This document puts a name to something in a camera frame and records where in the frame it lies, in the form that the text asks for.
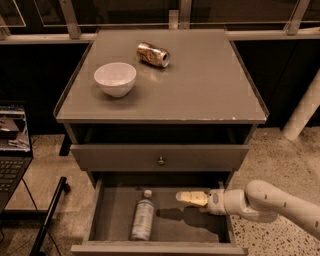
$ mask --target keyboard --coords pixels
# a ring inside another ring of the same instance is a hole
[[[10,192],[16,188],[24,172],[23,161],[0,161],[0,192]]]

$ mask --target water bottle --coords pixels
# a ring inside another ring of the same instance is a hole
[[[148,241],[150,240],[154,205],[151,201],[152,191],[145,190],[143,199],[136,206],[135,217],[131,232],[131,240]]]

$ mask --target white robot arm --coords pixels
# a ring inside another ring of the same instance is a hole
[[[320,240],[320,206],[294,197],[265,181],[250,181],[245,190],[178,192],[176,198],[204,207],[214,215],[239,215],[256,222],[272,222],[280,214]]]

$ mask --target drawer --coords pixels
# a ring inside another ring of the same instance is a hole
[[[91,171],[196,171],[239,169],[247,145],[72,145],[80,168]]]
[[[208,214],[175,198],[181,190],[208,191],[217,186],[218,177],[214,172],[101,173],[83,243],[71,251],[90,256],[247,255],[234,242],[228,216]],[[144,189],[153,191],[155,205],[151,239],[130,241],[135,206]]]

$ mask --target drawer knob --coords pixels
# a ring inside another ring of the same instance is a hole
[[[166,164],[166,161],[164,160],[164,158],[162,156],[160,156],[158,159],[158,165],[164,166],[165,164]]]

